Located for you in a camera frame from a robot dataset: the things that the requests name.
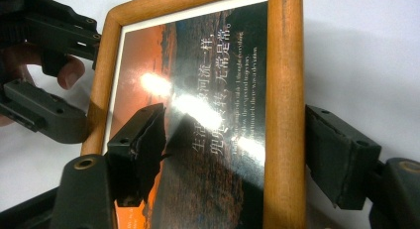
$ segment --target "wooden picture frame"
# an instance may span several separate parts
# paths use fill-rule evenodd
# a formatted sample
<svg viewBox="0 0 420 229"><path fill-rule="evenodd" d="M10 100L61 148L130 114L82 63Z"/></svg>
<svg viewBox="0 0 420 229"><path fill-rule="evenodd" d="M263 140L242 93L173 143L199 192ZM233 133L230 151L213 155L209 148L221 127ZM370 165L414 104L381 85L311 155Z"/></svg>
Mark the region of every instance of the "wooden picture frame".
<svg viewBox="0 0 420 229"><path fill-rule="evenodd" d="M106 18L81 155L102 154L124 26L218 0L134 0ZM302 0L268 0L264 228L305 228Z"/></svg>

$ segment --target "white backdrop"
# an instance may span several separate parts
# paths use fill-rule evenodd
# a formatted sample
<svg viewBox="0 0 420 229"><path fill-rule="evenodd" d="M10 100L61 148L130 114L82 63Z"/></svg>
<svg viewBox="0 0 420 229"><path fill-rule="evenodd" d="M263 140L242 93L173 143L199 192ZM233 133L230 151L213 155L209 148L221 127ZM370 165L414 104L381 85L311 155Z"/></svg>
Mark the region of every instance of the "white backdrop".
<svg viewBox="0 0 420 229"><path fill-rule="evenodd" d="M54 0L98 21L129 0ZM304 0L306 102L336 115L382 145L380 158L420 161L420 0ZM37 86L87 110L93 78L69 91L31 73ZM0 128L0 211L58 186L80 145L62 145L18 124ZM308 177L308 228L368 228L363 212L334 209Z"/></svg>

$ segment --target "framed picture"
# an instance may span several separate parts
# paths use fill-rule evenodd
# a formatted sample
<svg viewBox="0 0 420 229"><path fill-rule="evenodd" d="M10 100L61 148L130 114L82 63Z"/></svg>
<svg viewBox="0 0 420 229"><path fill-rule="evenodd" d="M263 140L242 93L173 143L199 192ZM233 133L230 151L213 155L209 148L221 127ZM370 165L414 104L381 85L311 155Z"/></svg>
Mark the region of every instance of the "framed picture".
<svg viewBox="0 0 420 229"><path fill-rule="evenodd" d="M302 35L302 0L134 0L108 13L81 154L103 154L140 108L166 108L170 157L130 223L305 227Z"/></svg>

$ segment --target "hand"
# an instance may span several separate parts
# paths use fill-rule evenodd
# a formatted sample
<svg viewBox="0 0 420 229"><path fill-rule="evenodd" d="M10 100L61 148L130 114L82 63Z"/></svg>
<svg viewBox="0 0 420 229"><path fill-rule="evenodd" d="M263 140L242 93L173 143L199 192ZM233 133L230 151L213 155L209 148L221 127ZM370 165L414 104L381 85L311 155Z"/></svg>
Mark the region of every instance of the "hand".
<svg viewBox="0 0 420 229"><path fill-rule="evenodd" d="M4 67L9 79L22 78L34 83L26 67L27 64L41 65L41 50L31 44L16 45L0 51ZM63 89L71 88L83 75L84 64L76 57L67 56L68 63L59 71L56 78L59 86ZM6 126L13 121L0 115L0 127Z"/></svg>

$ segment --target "picture frame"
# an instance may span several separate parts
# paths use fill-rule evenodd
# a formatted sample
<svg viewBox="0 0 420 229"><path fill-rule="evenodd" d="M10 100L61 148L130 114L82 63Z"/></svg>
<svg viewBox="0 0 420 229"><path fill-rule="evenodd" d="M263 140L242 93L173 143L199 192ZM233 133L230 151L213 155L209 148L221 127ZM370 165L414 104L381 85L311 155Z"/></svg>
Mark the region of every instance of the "picture frame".
<svg viewBox="0 0 420 229"><path fill-rule="evenodd" d="M122 28L215 1L133 0L109 11L81 155L102 154ZM267 16L263 227L305 228L302 0L268 0Z"/></svg>

